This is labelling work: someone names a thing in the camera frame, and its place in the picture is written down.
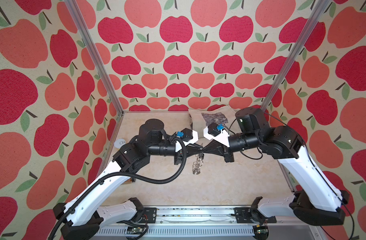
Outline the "metal key organizer plate with rings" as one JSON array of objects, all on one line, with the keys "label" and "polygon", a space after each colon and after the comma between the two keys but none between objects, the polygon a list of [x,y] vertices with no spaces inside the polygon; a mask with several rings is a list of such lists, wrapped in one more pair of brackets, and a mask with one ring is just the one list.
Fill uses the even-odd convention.
[{"label": "metal key organizer plate with rings", "polygon": [[196,160],[193,163],[192,172],[194,175],[199,175],[201,173],[201,167],[204,164],[204,154],[200,153],[196,155]]}]

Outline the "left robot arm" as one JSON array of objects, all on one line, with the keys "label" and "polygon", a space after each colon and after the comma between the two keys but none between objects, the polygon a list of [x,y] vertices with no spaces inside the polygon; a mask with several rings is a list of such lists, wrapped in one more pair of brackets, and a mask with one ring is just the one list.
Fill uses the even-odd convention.
[{"label": "left robot arm", "polygon": [[[198,139],[198,132],[191,129],[185,128],[168,135],[161,120],[147,120],[140,126],[138,135],[119,149],[88,188],[70,202],[54,207],[57,223],[48,238],[54,239],[60,230],[65,240],[89,240],[104,225],[137,221],[144,212],[137,198],[109,207],[108,213],[104,212],[101,204],[130,178],[154,185],[165,185],[177,179],[186,166],[188,146],[195,144]],[[138,171],[149,164],[151,156],[172,156],[179,168],[171,177],[162,180],[138,175]]]}]

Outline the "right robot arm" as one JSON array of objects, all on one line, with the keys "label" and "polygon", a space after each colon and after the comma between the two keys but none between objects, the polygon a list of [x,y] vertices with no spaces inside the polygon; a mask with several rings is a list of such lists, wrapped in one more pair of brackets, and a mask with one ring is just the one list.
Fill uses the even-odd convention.
[{"label": "right robot arm", "polygon": [[256,222],[278,216],[294,216],[311,226],[338,226],[344,223],[347,191],[338,190],[324,175],[308,153],[303,138],[291,127],[270,127],[265,112],[244,108],[235,114],[241,132],[230,135],[222,124],[211,123],[203,130],[210,140],[205,153],[218,151],[226,162],[233,162],[233,154],[258,148],[283,165],[301,185],[293,196],[277,200],[257,197],[250,207]]}]

